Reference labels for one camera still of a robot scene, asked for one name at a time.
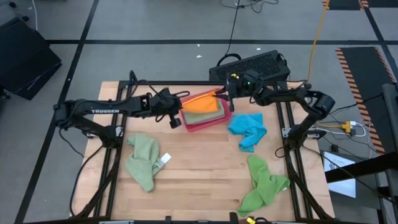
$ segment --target black cable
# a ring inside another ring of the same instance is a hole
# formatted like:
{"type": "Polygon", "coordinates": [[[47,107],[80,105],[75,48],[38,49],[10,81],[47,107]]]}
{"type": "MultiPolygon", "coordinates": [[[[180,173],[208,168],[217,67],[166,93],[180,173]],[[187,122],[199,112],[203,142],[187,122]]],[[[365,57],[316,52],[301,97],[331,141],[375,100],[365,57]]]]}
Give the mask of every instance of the black cable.
{"type": "Polygon", "coordinates": [[[268,221],[266,218],[264,217],[257,217],[254,221],[258,222],[258,221],[264,221],[265,224],[271,224],[270,221],[268,221]]]}
{"type": "Polygon", "coordinates": [[[275,2],[269,2],[269,1],[265,1],[265,0],[252,0],[252,1],[250,1],[250,4],[247,4],[247,5],[244,5],[244,4],[239,5],[239,4],[238,4],[237,6],[227,6],[227,5],[225,5],[225,4],[223,3],[223,0],[220,0],[220,4],[221,4],[222,6],[224,6],[224,7],[228,7],[228,8],[231,8],[231,9],[237,9],[237,8],[244,9],[245,7],[251,6],[251,9],[252,9],[254,12],[256,12],[256,13],[260,13],[260,12],[262,11],[262,5],[263,5],[264,3],[268,3],[268,4],[278,4],[278,3],[279,3],[279,0],[275,0],[275,2]],[[253,5],[255,5],[255,4],[259,3],[259,2],[261,2],[261,9],[260,9],[260,11],[256,11],[256,10],[254,10],[253,5]]]}
{"type": "Polygon", "coordinates": [[[384,118],[388,118],[388,117],[389,117],[389,116],[388,116],[388,114],[386,114],[386,115],[382,116],[381,118],[379,118],[379,119],[376,119],[375,121],[372,121],[372,123],[373,123],[373,124],[375,124],[375,123],[377,123],[377,122],[381,121],[382,119],[384,119],[384,118]]]}
{"type": "Polygon", "coordinates": [[[75,194],[75,190],[76,190],[77,182],[79,180],[80,173],[83,170],[84,166],[86,166],[87,162],[91,158],[93,158],[95,155],[97,155],[97,153],[99,153],[100,149],[102,149],[102,148],[103,148],[103,146],[101,145],[101,147],[99,147],[94,153],[92,153],[92,155],[89,158],[87,158],[87,160],[83,163],[83,165],[81,165],[79,172],[77,173],[75,184],[73,185],[73,188],[72,188],[72,195],[70,196],[70,200],[69,200],[69,212],[71,213],[71,215],[73,217],[75,216],[75,213],[73,212],[73,209],[72,209],[73,196],[75,194]]]}
{"type": "Polygon", "coordinates": [[[324,155],[320,154],[319,152],[310,149],[306,146],[303,146],[303,148],[312,151],[316,154],[318,154],[321,158],[324,158],[326,160],[328,160],[330,163],[332,163],[333,165],[335,165],[337,168],[339,168],[339,170],[343,171],[345,174],[349,175],[351,178],[354,178],[356,181],[358,181],[360,184],[364,185],[366,188],[368,188],[369,190],[371,190],[373,193],[375,193],[377,196],[379,196],[380,198],[383,198],[385,200],[387,200],[388,202],[392,203],[395,206],[398,206],[397,203],[395,203],[394,201],[392,201],[391,199],[385,197],[384,195],[380,194],[379,192],[377,192],[376,190],[372,189],[369,185],[365,184],[362,180],[359,180],[357,177],[355,177],[352,173],[348,172],[346,169],[340,167],[339,165],[335,164],[333,161],[331,161],[329,158],[325,157],[324,155]]]}
{"type": "Polygon", "coordinates": [[[262,11],[262,5],[264,5],[264,3],[268,3],[268,4],[278,4],[278,3],[279,3],[279,0],[276,0],[275,2],[269,2],[269,1],[265,1],[265,0],[250,0],[251,9],[252,9],[255,13],[260,13],[260,12],[262,11]],[[253,5],[255,5],[255,4],[258,3],[258,2],[261,2],[260,11],[256,11],[256,10],[253,8],[253,5]]]}
{"type": "Polygon", "coordinates": [[[244,9],[245,7],[248,7],[248,6],[251,6],[251,4],[248,4],[248,5],[239,5],[238,4],[238,6],[227,6],[227,5],[225,5],[224,3],[223,3],[223,1],[224,0],[220,0],[220,4],[222,5],[222,6],[224,6],[224,7],[228,7],[228,8],[231,8],[231,9],[236,9],[236,8],[241,8],[241,9],[244,9]]]}
{"type": "Polygon", "coordinates": [[[160,121],[163,120],[164,117],[165,117],[164,114],[163,114],[163,115],[158,115],[158,116],[155,117],[155,121],[156,121],[157,123],[159,123],[160,121]]]}
{"type": "Polygon", "coordinates": [[[238,9],[239,9],[239,7],[236,7],[236,10],[235,10],[235,18],[234,18],[234,24],[232,25],[232,32],[231,32],[231,37],[229,38],[228,50],[226,51],[225,55],[228,54],[229,48],[231,47],[232,36],[233,36],[233,34],[234,34],[234,29],[235,29],[236,16],[238,15],[238,9]]]}
{"type": "MultiPolygon", "coordinates": [[[[336,122],[339,122],[333,115],[331,115],[331,114],[329,114],[329,115],[330,115],[336,122]]],[[[360,143],[360,144],[363,144],[363,145],[369,147],[372,151],[374,151],[376,154],[378,154],[378,152],[377,152],[375,149],[373,149],[372,146],[370,146],[369,144],[363,143],[363,142],[360,142],[360,141],[356,141],[356,140],[354,140],[353,137],[352,137],[351,135],[349,135],[349,134],[345,134],[345,136],[347,136],[348,139],[350,139],[350,140],[353,141],[353,142],[360,143]]]]}
{"type": "Polygon", "coordinates": [[[81,152],[77,151],[77,150],[75,149],[75,147],[72,146],[72,144],[70,143],[70,141],[68,141],[67,139],[65,139],[65,137],[63,137],[63,135],[62,135],[62,129],[61,129],[61,128],[58,130],[58,134],[60,135],[60,137],[62,138],[62,140],[64,140],[66,143],[68,143],[68,145],[72,148],[73,151],[75,151],[75,153],[79,154],[82,158],[84,158],[83,154],[82,154],[81,152]]]}
{"type": "Polygon", "coordinates": [[[342,147],[340,147],[339,145],[337,145],[337,144],[333,144],[331,141],[329,141],[329,139],[327,139],[326,137],[324,137],[323,136],[323,138],[326,140],[326,141],[328,141],[330,144],[332,144],[332,145],[336,145],[337,147],[339,147],[341,150],[343,150],[343,151],[345,151],[345,152],[347,152],[347,153],[349,153],[349,154],[351,154],[352,156],[354,156],[355,158],[357,158],[357,159],[359,159],[359,160],[362,160],[362,161],[364,161],[365,159],[363,159],[363,158],[360,158],[359,156],[357,156],[357,155],[355,155],[355,154],[353,154],[352,152],[350,152],[349,150],[347,150],[347,149],[344,149],[344,148],[342,148],[342,147]]]}
{"type": "Polygon", "coordinates": [[[165,96],[165,95],[160,94],[158,91],[156,91],[155,88],[149,83],[148,80],[139,80],[139,82],[146,82],[147,85],[149,86],[149,88],[150,88],[153,92],[155,92],[157,95],[159,95],[161,98],[175,98],[175,97],[177,97],[177,98],[183,98],[183,97],[189,96],[189,95],[191,94],[189,91],[184,90],[184,91],[180,91],[180,92],[174,93],[173,95],[175,95],[175,96],[165,96]]]}
{"type": "Polygon", "coordinates": [[[278,158],[283,158],[283,157],[285,157],[285,155],[283,155],[283,156],[278,156],[277,155],[277,152],[280,150],[280,149],[283,149],[284,147],[282,146],[282,147],[279,147],[279,148],[277,148],[276,150],[275,150],[275,156],[276,157],[278,157],[278,158]]]}
{"type": "MultiPolygon", "coordinates": [[[[363,100],[361,103],[365,103],[365,102],[367,102],[367,101],[369,101],[369,100],[373,100],[373,99],[378,98],[378,97],[380,97],[380,96],[383,96],[383,94],[380,93],[380,94],[378,94],[378,95],[376,95],[376,96],[372,96],[372,97],[370,97],[370,98],[368,98],[368,99],[363,100]]],[[[342,110],[342,109],[345,109],[345,108],[351,108],[351,107],[356,106],[356,105],[358,105],[358,103],[354,103],[354,104],[352,104],[352,105],[348,105],[348,106],[343,106],[343,107],[341,107],[341,108],[337,108],[337,109],[335,109],[333,112],[331,112],[330,114],[336,113],[337,111],[342,110]]]]}

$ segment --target white tag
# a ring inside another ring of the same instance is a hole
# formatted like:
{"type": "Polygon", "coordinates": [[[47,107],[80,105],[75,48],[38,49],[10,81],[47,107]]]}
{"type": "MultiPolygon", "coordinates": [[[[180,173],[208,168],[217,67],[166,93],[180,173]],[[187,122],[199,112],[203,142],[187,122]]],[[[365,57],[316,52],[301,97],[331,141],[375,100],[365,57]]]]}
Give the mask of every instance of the white tag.
{"type": "Polygon", "coordinates": [[[163,164],[166,164],[166,162],[168,162],[171,158],[172,156],[170,156],[169,153],[166,153],[162,156],[162,158],[160,158],[160,161],[162,161],[163,164]]]}

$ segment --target cable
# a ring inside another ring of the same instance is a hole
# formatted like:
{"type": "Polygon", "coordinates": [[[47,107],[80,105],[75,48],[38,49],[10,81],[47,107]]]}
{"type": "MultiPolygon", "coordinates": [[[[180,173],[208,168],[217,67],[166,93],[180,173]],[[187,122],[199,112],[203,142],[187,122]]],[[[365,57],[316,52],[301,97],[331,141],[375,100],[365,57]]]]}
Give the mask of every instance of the cable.
{"type": "Polygon", "coordinates": [[[225,4],[223,3],[223,1],[224,1],[224,0],[220,0],[220,4],[221,4],[222,6],[224,6],[224,7],[228,7],[228,8],[231,8],[231,9],[236,9],[236,8],[244,9],[245,7],[251,6],[251,8],[252,8],[252,10],[253,10],[254,12],[257,12],[257,11],[253,9],[253,5],[255,5],[255,4],[259,3],[259,2],[261,2],[261,10],[260,10],[260,12],[262,11],[262,5],[263,5],[264,3],[268,3],[268,4],[278,4],[278,3],[279,3],[279,0],[275,0],[275,2],[269,2],[269,1],[265,1],[265,0],[262,0],[262,1],[253,0],[254,3],[251,2],[250,4],[247,4],[247,5],[244,5],[244,4],[239,5],[239,4],[236,4],[236,3],[235,3],[236,6],[227,6],[227,5],[225,5],[225,4]]]}
{"type": "Polygon", "coordinates": [[[159,95],[161,98],[175,98],[175,97],[177,97],[177,98],[183,98],[183,97],[189,96],[189,95],[191,94],[189,91],[185,90],[185,91],[180,91],[180,92],[174,93],[175,96],[165,96],[165,95],[160,94],[158,91],[156,91],[155,88],[148,82],[148,80],[139,80],[139,82],[146,82],[147,85],[149,86],[149,88],[150,88],[153,92],[155,92],[157,95],[159,95]]]}
{"type": "Polygon", "coordinates": [[[318,125],[326,127],[326,128],[340,128],[340,125],[327,125],[317,122],[318,125]]]}
{"type": "Polygon", "coordinates": [[[239,7],[236,7],[236,10],[235,10],[235,18],[234,18],[234,24],[232,25],[232,32],[231,32],[231,37],[229,38],[228,50],[226,51],[225,55],[228,54],[229,48],[231,47],[232,36],[233,36],[233,34],[234,34],[234,29],[235,29],[236,16],[238,15],[238,9],[239,9],[239,7]]]}
{"type": "Polygon", "coordinates": [[[278,157],[278,158],[283,158],[283,157],[285,157],[285,155],[283,155],[283,156],[278,156],[277,155],[277,152],[279,151],[279,149],[283,149],[284,147],[282,146],[282,147],[279,147],[279,148],[277,148],[276,150],[275,150],[275,156],[276,157],[278,157]]]}
{"type": "MultiPolygon", "coordinates": [[[[313,101],[313,98],[310,98],[310,97],[308,97],[309,99],[310,99],[310,101],[309,102],[307,102],[307,100],[304,98],[304,100],[310,105],[311,103],[312,103],[312,101],[313,101]]],[[[292,110],[292,112],[294,112],[294,109],[296,108],[296,106],[298,105],[299,103],[295,103],[294,104],[294,106],[293,106],[293,110],[292,110]]]]}
{"type": "MultiPolygon", "coordinates": [[[[359,126],[359,127],[362,128],[363,134],[362,134],[362,135],[354,135],[354,136],[352,136],[352,137],[365,137],[365,135],[366,135],[366,130],[365,130],[365,128],[364,128],[363,126],[359,126]]],[[[326,130],[326,129],[323,129],[323,128],[318,128],[318,127],[316,127],[316,129],[317,129],[317,130],[321,130],[321,131],[326,131],[326,132],[332,133],[332,134],[344,134],[344,135],[350,136],[349,134],[347,134],[347,133],[345,133],[345,132],[329,131],[329,130],[326,130]]]]}
{"type": "Polygon", "coordinates": [[[64,140],[66,143],[68,143],[68,145],[72,148],[73,151],[75,151],[75,153],[79,154],[82,158],[84,158],[83,154],[82,154],[81,152],[77,151],[77,150],[75,149],[75,147],[72,146],[72,144],[70,143],[70,141],[68,141],[67,139],[65,139],[65,137],[63,137],[63,135],[62,135],[62,129],[61,129],[61,128],[58,130],[58,134],[60,135],[60,137],[62,138],[62,140],[64,140]]]}
{"type": "Polygon", "coordinates": [[[325,20],[326,10],[327,10],[327,8],[329,6],[329,2],[330,2],[330,0],[327,0],[326,4],[325,4],[325,7],[323,7],[323,12],[322,12],[321,20],[319,21],[317,34],[315,34],[315,39],[313,40],[313,44],[312,44],[312,48],[311,48],[311,55],[310,55],[310,64],[308,65],[308,77],[307,77],[307,81],[308,82],[311,79],[311,69],[312,69],[313,54],[314,54],[314,51],[315,51],[315,47],[317,46],[317,40],[319,38],[319,34],[320,34],[321,30],[322,30],[322,24],[323,24],[323,20],[325,20]]]}
{"type": "MultiPolygon", "coordinates": [[[[337,121],[338,122],[338,120],[333,116],[333,115],[331,115],[331,114],[329,114],[335,121],[337,121]]],[[[367,147],[369,147],[371,150],[373,150],[376,154],[378,154],[378,152],[375,150],[375,149],[373,149],[371,146],[370,146],[370,144],[366,144],[366,143],[363,143],[363,142],[359,142],[359,141],[355,141],[354,139],[352,139],[352,137],[350,136],[350,135],[346,135],[346,136],[348,136],[348,139],[350,139],[351,141],[354,141],[354,142],[357,142],[357,143],[360,143],[360,144],[364,144],[365,146],[367,146],[367,147]]]]}
{"type": "Polygon", "coordinates": [[[264,218],[264,217],[257,217],[254,221],[255,221],[255,222],[264,221],[265,224],[271,224],[271,222],[268,221],[268,220],[267,220],[266,218],[264,218]]]}
{"type": "Polygon", "coordinates": [[[250,7],[251,7],[251,10],[253,10],[255,13],[261,13],[261,11],[262,11],[262,5],[264,5],[264,3],[268,3],[268,4],[278,4],[278,3],[279,3],[279,0],[275,0],[275,2],[269,2],[269,1],[265,1],[265,0],[250,0],[250,7]],[[255,5],[256,3],[259,3],[259,2],[261,2],[260,11],[256,11],[256,10],[253,8],[253,5],[255,5]]]}
{"type": "Polygon", "coordinates": [[[350,172],[348,172],[346,169],[340,167],[339,165],[335,164],[333,161],[331,161],[329,158],[325,157],[324,155],[320,154],[319,152],[310,149],[306,146],[303,146],[303,148],[312,151],[316,154],[318,154],[321,158],[324,158],[326,160],[328,160],[330,163],[332,163],[333,165],[335,165],[337,168],[339,168],[339,170],[343,171],[345,174],[347,174],[348,176],[350,176],[351,178],[354,178],[356,181],[358,181],[359,183],[361,183],[362,185],[364,185],[366,188],[368,188],[369,190],[373,191],[373,193],[375,193],[377,196],[379,196],[380,198],[383,198],[387,201],[389,201],[390,203],[392,203],[393,205],[398,205],[396,204],[394,201],[392,201],[391,199],[385,197],[384,195],[380,194],[379,192],[375,191],[374,189],[372,189],[369,185],[365,184],[362,180],[359,180],[357,177],[355,177],[353,174],[351,174],[350,172]]]}
{"type": "MultiPolygon", "coordinates": [[[[380,93],[380,94],[378,94],[378,95],[376,95],[376,96],[372,96],[372,97],[370,97],[370,98],[368,98],[368,99],[366,99],[366,100],[363,100],[363,101],[361,102],[361,104],[363,104],[363,103],[365,103],[365,102],[367,102],[367,101],[369,101],[369,100],[376,99],[376,98],[378,98],[378,97],[380,97],[380,96],[383,96],[383,94],[380,93]]],[[[352,105],[348,105],[348,106],[343,106],[343,107],[341,107],[341,108],[337,108],[337,109],[335,109],[333,112],[331,112],[330,114],[336,113],[337,111],[342,110],[342,109],[345,109],[345,108],[351,108],[351,107],[356,106],[356,105],[358,105],[358,103],[354,103],[354,104],[352,104],[352,105]]]]}
{"type": "Polygon", "coordinates": [[[386,213],[387,213],[388,219],[390,220],[391,223],[394,223],[394,222],[392,221],[392,218],[391,218],[391,216],[390,216],[390,213],[388,212],[387,206],[384,204],[384,202],[383,202],[383,206],[384,206],[384,208],[386,209],[386,213]]]}
{"type": "MultiPolygon", "coordinates": [[[[370,139],[371,139],[371,126],[373,125],[372,122],[369,119],[364,119],[364,121],[368,121],[369,122],[369,126],[368,126],[368,145],[371,145],[370,139]]],[[[369,150],[369,157],[368,159],[372,158],[372,150],[369,150]]]]}
{"type": "Polygon", "coordinates": [[[35,23],[36,23],[36,31],[37,31],[37,11],[36,11],[35,0],[32,0],[32,4],[33,4],[33,9],[35,11],[35,23]]]}
{"type": "Polygon", "coordinates": [[[327,123],[335,123],[336,121],[322,121],[322,122],[318,122],[320,124],[327,124],[327,123]]]}
{"type": "Polygon", "coordinates": [[[163,114],[163,115],[158,115],[158,116],[156,116],[156,117],[155,117],[156,123],[159,123],[160,121],[162,121],[164,117],[165,117],[164,114],[163,114]]]}
{"type": "Polygon", "coordinates": [[[75,216],[75,213],[73,212],[73,209],[72,209],[73,196],[74,196],[74,194],[75,194],[75,190],[76,190],[77,182],[78,182],[78,180],[79,180],[80,173],[81,173],[81,171],[83,170],[84,166],[86,166],[87,162],[88,162],[91,158],[93,158],[95,155],[97,155],[97,153],[99,153],[99,151],[100,151],[102,148],[103,148],[103,146],[101,145],[101,147],[99,147],[94,153],[92,153],[92,155],[91,155],[89,158],[87,158],[87,160],[83,163],[83,165],[81,165],[79,171],[77,172],[75,184],[73,185],[73,188],[72,188],[72,195],[70,196],[70,200],[69,200],[69,212],[71,213],[71,215],[72,215],[73,217],[75,216]]]}
{"type": "MultiPolygon", "coordinates": [[[[323,136],[323,138],[326,140],[326,141],[328,141],[328,143],[330,143],[330,144],[332,144],[332,145],[336,145],[336,144],[333,144],[331,141],[329,141],[329,139],[327,139],[326,137],[324,137],[323,136]]],[[[359,156],[357,156],[357,155],[355,155],[355,154],[353,154],[352,152],[350,152],[349,150],[347,150],[347,149],[344,149],[344,148],[342,148],[342,147],[340,147],[339,145],[336,145],[337,147],[339,147],[340,149],[342,149],[343,151],[345,151],[345,152],[347,152],[347,153],[349,153],[349,154],[351,154],[352,156],[354,156],[354,157],[356,157],[357,159],[359,159],[359,160],[362,160],[362,161],[364,161],[365,159],[362,159],[362,158],[360,158],[359,156]]]]}

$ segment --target light green towel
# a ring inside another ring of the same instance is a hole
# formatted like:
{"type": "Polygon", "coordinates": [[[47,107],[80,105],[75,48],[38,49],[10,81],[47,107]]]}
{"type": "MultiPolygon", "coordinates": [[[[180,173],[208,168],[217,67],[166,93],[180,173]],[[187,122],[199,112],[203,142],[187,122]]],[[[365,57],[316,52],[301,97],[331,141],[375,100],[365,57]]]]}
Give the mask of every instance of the light green towel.
{"type": "Polygon", "coordinates": [[[260,157],[251,155],[248,164],[254,189],[244,196],[242,205],[237,209],[242,217],[270,205],[275,196],[290,185],[285,176],[271,175],[266,162],[260,157]]]}
{"type": "Polygon", "coordinates": [[[126,162],[126,169],[146,191],[155,188],[154,176],[163,168],[164,164],[159,159],[159,143],[145,134],[133,134],[127,143],[134,147],[126,162]]]}

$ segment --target wooden tabletop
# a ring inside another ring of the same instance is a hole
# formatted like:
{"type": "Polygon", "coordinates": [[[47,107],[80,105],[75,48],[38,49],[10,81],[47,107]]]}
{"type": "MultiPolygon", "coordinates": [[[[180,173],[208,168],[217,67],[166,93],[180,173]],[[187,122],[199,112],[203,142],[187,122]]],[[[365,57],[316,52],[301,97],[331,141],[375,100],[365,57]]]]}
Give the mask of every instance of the wooden tabletop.
{"type": "MultiPolygon", "coordinates": [[[[115,99],[118,82],[103,82],[99,100],[115,99]]],[[[165,86],[154,86],[161,90],[165,86]]],[[[191,95],[217,86],[170,86],[170,92],[189,90],[191,95]]],[[[146,85],[139,86],[135,95],[151,92],[146,85]]],[[[271,174],[286,175],[285,160],[274,152],[282,146],[276,105],[260,107],[249,104],[247,98],[234,100],[234,114],[262,113],[267,134],[255,146],[255,154],[267,163],[271,174]]],[[[296,123],[307,113],[300,105],[292,103],[296,123]]],[[[94,121],[109,125],[111,115],[95,115],[94,121]]],[[[229,220],[229,212],[235,211],[243,197],[252,190],[247,158],[251,153],[241,152],[238,143],[242,136],[228,133],[228,122],[188,133],[182,125],[171,129],[169,119],[156,123],[154,118],[128,118],[121,164],[113,204],[112,219],[164,220],[171,215],[173,220],[229,220]],[[169,153],[172,158],[155,177],[155,189],[146,193],[125,168],[127,157],[134,148],[126,144],[132,133],[145,133],[156,138],[160,144],[160,156],[169,153]]],[[[98,147],[98,138],[89,139],[85,159],[98,147]]],[[[315,140],[305,141],[305,146],[318,150],[315,140]]],[[[319,155],[301,150],[303,166],[309,191],[325,211],[334,217],[322,160],[319,155]]],[[[76,188],[73,210],[78,213],[98,188],[105,149],[96,155],[81,172],[76,188]]],[[[101,214],[104,214],[108,191],[103,197],[101,214]]],[[[302,197],[299,197],[302,216],[305,217],[302,197]]],[[[289,190],[279,193],[272,205],[252,212],[250,216],[268,220],[294,221],[292,197],[289,190]]]]}

